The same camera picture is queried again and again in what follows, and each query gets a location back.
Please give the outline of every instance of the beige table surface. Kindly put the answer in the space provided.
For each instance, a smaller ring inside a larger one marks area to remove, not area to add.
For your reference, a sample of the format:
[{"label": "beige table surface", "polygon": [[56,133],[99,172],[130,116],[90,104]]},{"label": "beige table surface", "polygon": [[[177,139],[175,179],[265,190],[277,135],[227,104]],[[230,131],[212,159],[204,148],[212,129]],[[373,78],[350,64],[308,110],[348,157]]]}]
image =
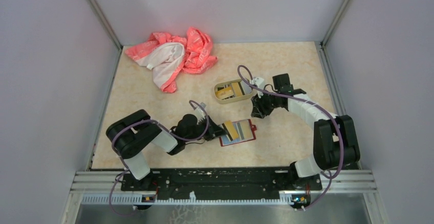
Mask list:
[{"label": "beige table surface", "polygon": [[[274,75],[288,73],[294,88],[304,89],[311,99],[334,112],[313,42],[222,43],[214,45],[212,55],[219,59],[214,67],[201,75],[181,73],[176,79],[178,90],[166,94],[154,85],[150,70],[122,53],[92,168],[122,167],[105,131],[112,123],[139,109],[145,109],[151,118],[168,128],[192,112],[190,99],[206,103],[208,114],[217,124],[249,119],[250,99],[221,105],[212,96],[216,83],[238,78],[239,64],[246,65],[253,76],[263,77],[267,83],[272,83]],[[149,144],[143,153],[154,168],[288,166],[312,153],[312,130],[286,110],[275,109],[265,119],[252,118],[252,122],[257,126],[255,141],[221,147],[219,140],[214,139],[203,145],[187,145],[174,156]]]}]

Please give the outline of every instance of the purple cable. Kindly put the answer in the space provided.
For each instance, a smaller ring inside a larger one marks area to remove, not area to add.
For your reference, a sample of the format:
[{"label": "purple cable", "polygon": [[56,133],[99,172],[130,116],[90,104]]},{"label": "purple cable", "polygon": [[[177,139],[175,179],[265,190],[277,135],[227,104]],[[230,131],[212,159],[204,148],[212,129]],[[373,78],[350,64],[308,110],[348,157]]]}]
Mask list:
[{"label": "purple cable", "polygon": [[191,105],[191,107],[193,107],[193,109],[195,109],[195,108],[199,108],[199,109],[201,109],[201,110],[204,112],[204,114],[205,114],[205,118],[206,118],[206,127],[205,127],[205,130],[202,132],[202,134],[201,134],[199,137],[197,137],[197,138],[194,138],[194,139],[186,139],[186,138],[179,137],[179,136],[177,136],[176,134],[172,133],[169,129],[167,129],[166,127],[164,127],[162,124],[160,124],[158,121],[153,120],[153,119],[141,120],[141,121],[139,121],[139,122],[137,122],[137,123],[133,123],[133,124],[131,124],[131,125],[125,127],[124,129],[122,129],[122,130],[121,130],[119,133],[117,133],[117,134],[115,135],[115,137],[113,138],[113,140],[112,140],[112,149],[113,149],[113,151],[115,151],[115,153],[119,156],[119,158],[120,158],[120,160],[121,160],[123,166],[126,168],[125,171],[123,171],[123,172],[122,172],[122,173],[121,173],[117,178],[115,178],[115,183],[113,184],[112,190],[110,191],[110,194],[108,195],[108,205],[110,206],[110,208],[112,209],[112,211],[113,211],[115,214],[120,215],[120,216],[131,216],[131,215],[134,213],[134,212],[133,212],[133,213],[128,214],[128,215],[120,214],[120,213],[116,212],[115,209],[114,209],[113,206],[112,206],[112,194],[113,194],[113,191],[115,190],[115,186],[116,186],[116,184],[118,184],[118,182],[120,181],[121,177],[124,176],[124,175],[129,171],[129,170],[128,170],[128,166],[126,165],[125,161],[124,161],[123,158],[119,155],[118,150],[116,150],[116,147],[115,147],[115,143],[116,143],[116,141],[117,141],[117,140],[119,139],[119,137],[120,137],[123,133],[125,133],[126,131],[130,130],[130,129],[133,128],[133,127],[136,127],[136,126],[138,126],[138,125],[142,125],[142,124],[145,124],[145,123],[154,123],[154,124],[157,124],[161,129],[163,129],[164,131],[168,132],[171,136],[173,136],[173,137],[175,137],[175,138],[177,138],[177,139],[179,139],[179,140],[183,140],[183,141],[197,141],[197,140],[199,140],[200,138],[202,138],[202,137],[205,135],[206,131],[208,130],[208,126],[209,126],[209,117],[208,117],[208,113],[205,111],[205,108],[203,108],[199,103],[195,102],[194,100],[190,100],[190,101],[188,101],[188,103]]},{"label": "purple cable", "polygon": [[330,176],[328,176],[328,175],[324,174],[323,172],[321,172],[322,175],[324,175],[327,179],[329,179],[329,184],[328,184],[327,187],[324,189],[324,191],[320,194],[320,196],[317,197],[317,198],[316,198],[316,199],[315,199],[315,200],[314,200],[314,201],[313,201],[309,206],[307,206],[307,207],[304,209],[304,210],[307,210],[307,209],[309,209],[310,207],[312,207],[313,205],[315,205],[316,202],[318,202],[318,201],[319,201],[319,200],[320,200],[320,199],[325,195],[325,193],[330,189],[330,186],[331,186],[331,184],[332,184],[332,179],[336,178],[336,177],[338,176],[338,174],[340,173],[340,171],[342,170],[342,166],[343,166],[343,139],[342,139],[342,134],[341,134],[341,132],[340,132],[340,130],[339,130],[339,126],[338,126],[338,124],[336,123],[336,120],[333,118],[333,116],[332,116],[332,115],[331,115],[331,114],[330,114],[326,109],[322,108],[321,106],[319,106],[318,104],[316,104],[316,103],[314,103],[314,102],[312,102],[312,101],[310,101],[310,100],[305,100],[305,99],[301,99],[301,98],[296,98],[296,97],[289,96],[289,95],[283,95],[283,94],[272,93],[272,92],[269,92],[269,91],[267,91],[267,90],[264,90],[264,89],[258,88],[258,87],[255,86],[255,85],[250,84],[250,82],[249,82],[245,77],[243,77],[243,76],[241,75],[241,71],[240,71],[241,68],[244,68],[244,69],[249,73],[250,80],[253,79],[252,73],[250,72],[250,70],[249,70],[245,65],[240,64],[240,65],[238,66],[238,68],[237,68],[238,75],[240,76],[241,80],[242,80],[243,82],[245,82],[249,87],[251,87],[251,88],[253,88],[253,89],[256,89],[256,90],[258,90],[258,91],[261,91],[261,92],[264,93],[264,94],[269,94],[269,95],[274,95],[274,96],[283,97],[283,98],[287,98],[287,99],[297,100],[297,101],[301,101],[301,102],[305,102],[305,103],[308,103],[308,104],[310,104],[310,105],[313,105],[313,106],[315,106],[316,108],[318,108],[321,112],[323,112],[323,113],[324,113],[328,118],[330,118],[330,120],[331,120],[332,123],[333,123],[333,126],[335,127],[336,134],[337,134],[337,136],[338,136],[338,138],[339,138],[339,165],[338,165],[338,168],[337,168],[335,174],[332,175],[332,174],[330,173]]}]

